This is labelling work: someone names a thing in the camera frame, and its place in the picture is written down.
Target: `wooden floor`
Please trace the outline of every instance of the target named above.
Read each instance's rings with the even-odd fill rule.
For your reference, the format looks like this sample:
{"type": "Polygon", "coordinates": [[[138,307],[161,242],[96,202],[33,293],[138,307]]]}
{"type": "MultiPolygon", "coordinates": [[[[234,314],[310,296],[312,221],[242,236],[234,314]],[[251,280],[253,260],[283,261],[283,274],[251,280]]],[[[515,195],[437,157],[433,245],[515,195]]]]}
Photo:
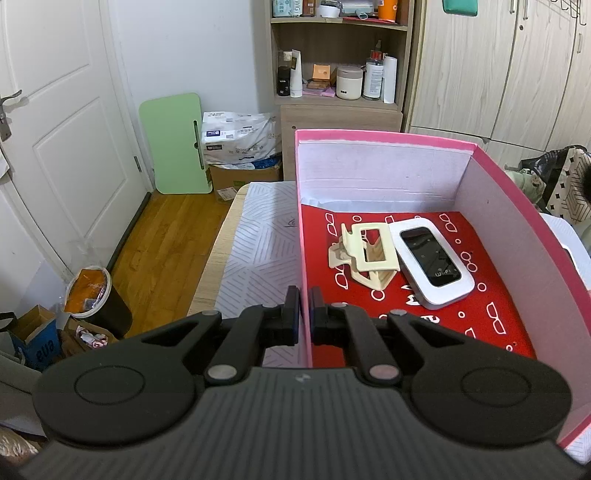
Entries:
{"type": "Polygon", "coordinates": [[[213,193],[152,194],[113,269],[134,317],[128,337],[186,316],[228,209],[213,193]]]}

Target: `trash bin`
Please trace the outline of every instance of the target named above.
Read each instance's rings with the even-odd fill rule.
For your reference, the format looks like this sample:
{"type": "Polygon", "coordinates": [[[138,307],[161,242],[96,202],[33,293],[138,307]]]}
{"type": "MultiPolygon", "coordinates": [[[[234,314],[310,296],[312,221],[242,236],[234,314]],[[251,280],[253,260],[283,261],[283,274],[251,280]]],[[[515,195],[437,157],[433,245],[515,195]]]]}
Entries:
{"type": "MultiPolygon", "coordinates": [[[[86,322],[110,331],[118,340],[123,339],[125,334],[131,328],[131,322],[133,320],[129,307],[125,304],[121,295],[119,295],[113,286],[111,274],[106,268],[93,265],[91,267],[86,267],[86,269],[103,271],[107,280],[105,293],[98,303],[88,312],[70,313],[70,315],[74,318],[83,319],[86,322]]],[[[70,290],[79,275],[80,272],[78,272],[78,275],[75,276],[68,285],[66,299],[68,299],[70,290]]]]}

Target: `bottle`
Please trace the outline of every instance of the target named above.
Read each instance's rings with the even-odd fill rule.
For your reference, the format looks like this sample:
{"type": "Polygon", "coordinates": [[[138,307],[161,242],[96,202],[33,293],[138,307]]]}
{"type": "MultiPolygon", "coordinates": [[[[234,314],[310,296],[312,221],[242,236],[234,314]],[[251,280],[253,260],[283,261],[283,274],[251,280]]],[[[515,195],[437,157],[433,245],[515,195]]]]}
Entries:
{"type": "Polygon", "coordinates": [[[363,83],[363,98],[367,100],[379,100],[382,93],[382,76],[384,75],[384,62],[382,52],[372,50],[365,63],[365,81],[363,83]]]}
{"type": "Polygon", "coordinates": [[[396,12],[398,10],[398,0],[383,0],[378,7],[378,18],[380,20],[389,20],[394,22],[396,20],[396,12]]]}
{"type": "Polygon", "coordinates": [[[291,68],[280,66],[277,68],[277,95],[289,97],[290,95],[291,68]]]}

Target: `black bottle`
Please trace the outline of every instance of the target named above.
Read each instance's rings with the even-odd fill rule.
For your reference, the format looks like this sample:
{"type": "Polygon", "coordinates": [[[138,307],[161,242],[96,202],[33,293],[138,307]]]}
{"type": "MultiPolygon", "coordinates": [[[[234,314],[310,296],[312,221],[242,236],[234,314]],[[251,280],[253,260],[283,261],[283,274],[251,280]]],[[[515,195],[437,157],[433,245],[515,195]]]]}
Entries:
{"type": "Polygon", "coordinates": [[[281,66],[277,69],[277,95],[289,97],[291,68],[281,66]]]}

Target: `wooden shelf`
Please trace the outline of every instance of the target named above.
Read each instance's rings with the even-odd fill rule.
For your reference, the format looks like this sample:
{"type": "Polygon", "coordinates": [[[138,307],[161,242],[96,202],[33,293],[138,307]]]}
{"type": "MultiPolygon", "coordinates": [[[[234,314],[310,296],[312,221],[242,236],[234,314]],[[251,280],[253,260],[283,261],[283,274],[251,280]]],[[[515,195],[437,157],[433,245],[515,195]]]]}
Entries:
{"type": "Polygon", "coordinates": [[[387,28],[388,30],[400,30],[406,32],[408,27],[398,24],[377,23],[366,20],[352,20],[349,18],[323,18],[323,17],[284,17],[271,18],[272,24],[279,23],[332,23],[332,24],[346,24],[346,25],[364,25],[366,27],[387,28]]]}
{"type": "Polygon", "coordinates": [[[384,103],[381,100],[373,102],[361,97],[357,100],[343,100],[335,97],[321,97],[315,95],[303,95],[299,98],[280,97],[275,94],[276,105],[319,105],[319,106],[355,106],[363,108],[375,108],[377,110],[394,110],[399,112],[400,107],[396,103],[384,103]]]}

